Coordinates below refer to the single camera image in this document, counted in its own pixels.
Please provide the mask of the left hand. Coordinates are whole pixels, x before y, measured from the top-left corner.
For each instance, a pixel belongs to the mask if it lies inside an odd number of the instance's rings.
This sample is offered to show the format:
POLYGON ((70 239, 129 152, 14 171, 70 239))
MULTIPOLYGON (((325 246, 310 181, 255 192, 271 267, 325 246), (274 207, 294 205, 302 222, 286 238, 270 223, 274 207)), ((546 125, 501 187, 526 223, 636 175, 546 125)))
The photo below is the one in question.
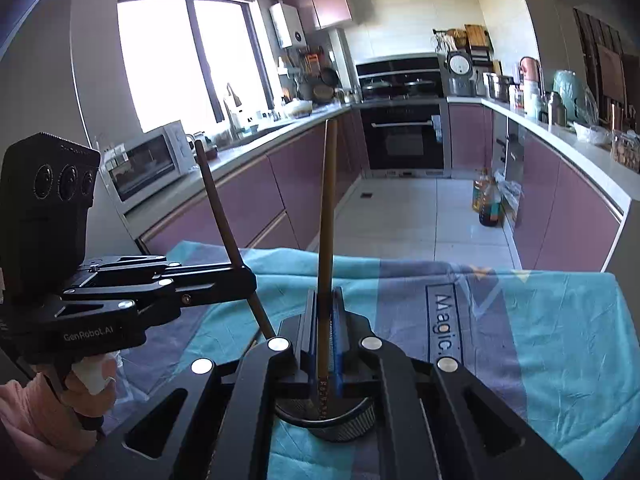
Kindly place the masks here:
POLYGON ((105 385, 92 394, 70 372, 66 389, 54 393, 38 370, 26 385, 10 379, 1 385, 1 477, 61 479, 99 441, 99 430, 81 426, 78 415, 100 417, 115 404, 118 357, 92 356, 105 385))

